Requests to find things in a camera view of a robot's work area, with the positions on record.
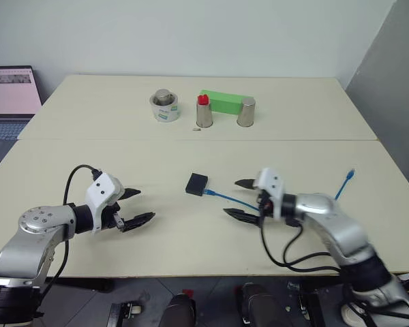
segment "green sponge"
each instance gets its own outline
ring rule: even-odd
[[[207,94],[211,100],[212,111],[223,112],[225,114],[239,114],[241,104],[246,95],[221,93],[209,90],[202,90],[200,94]]]

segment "floor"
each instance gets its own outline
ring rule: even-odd
[[[247,282],[264,285],[286,308],[294,327],[309,327],[298,306],[297,292],[288,289],[283,277],[171,277],[116,279],[111,293],[55,285],[44,299],[43,318],[35,327],[106,327],[113,302],[139,300],[140,315],[125,321],[124,327],[158,326],[162,313],[173,295],[192,290],[196,301],[199,327],[239,327],[235,289]]]

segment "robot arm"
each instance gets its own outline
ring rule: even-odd
[[[140,193],[124,189],[115,177],[98,172],[88,188],[85,204],[39,206],[23,213],[17,233],[0,252],[0,326],[26,324],[37,316],[40,288],[53,261],[55,247],[75,234],[118,227],[122,232],[148,222],[154,213],[124,221],[118,215],[123,200]]]
[[[286,194],[281,177],[270,168],[260,172],[252,187],[260,191],[258,202],[265,215],[285,219],[288,225],[294,221],[308,225],[318,233],[339,265],[344,283],[367,305],[365,310],[377,326],[409,326],[408,319],[382,314],[409,315],[409,295],[385,268],[361,226],[332,197]]]

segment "small object on table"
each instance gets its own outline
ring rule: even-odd
[[[242,127],[250,127],[253,125],[254,108],[256,101],[253,97],[245,97],[241,104],[241,112],[239,113],[237,123]]]
[[[192,173],[188,184],[186,185],[185,191],[189,194],[194,194],[195,196],[202,196],[205,190],[208,177],[200,174]]]
[[[157,90],[150,97],[150,104],[158,121],[168,123],[179,118],[180,111],[177,108],[177,95],[167,89]]]
[[[212,126],[211,102],[207,94],[197,97],[197,126],[207,128]]]
[[[241,105],[247,95],[237,95],[230,93],[221,93],[209,90],[202,90],[200,94],[207,94],[212,103],[212,111],[223,112],[225,114],[239,114]]]

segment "white table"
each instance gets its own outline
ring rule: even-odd
[[[179,96],[181,116],[157,122],[149,98],[167,88]],[[251,95],[251,127],[237,116],[214,113],[214,124],[196,126],[202,89]],[[334,78],[185,78],[68,76],[20,139],[93,140],[375,140],[359,111]]]
[[[96,236],[76,235],[63,276],[293,274],[269,261],[258,228],[222,211],[242,206],[185,193],[191,172],[197,172],[209,176],[209,188],[254,203],[254,192],[233,182],[253,178],[266,166],[283,176],[288,193],[331,195],[355,168],[339,200],[343,210],[365,228],[389,270],[409,271],[409,184],[377,141],[21,140],[0,164],[0,249],[15,233],[21,213],[61,203],[70,170],[83,163],[142,190],[142,195],[120,203],[125,218],[147,211],[156,216],[124,234],[115,228]],[[79,172],[69,201],[82,203],[90,182],[88,172]],[[280,223],[267,225],[268,242],[277,257],[295,232]],[[51,274],[59,267],[62,248],[57,247]],[[324,247],[307,231],[290,256],[313,251]],[[330,263],[316,258],[301,266]]]

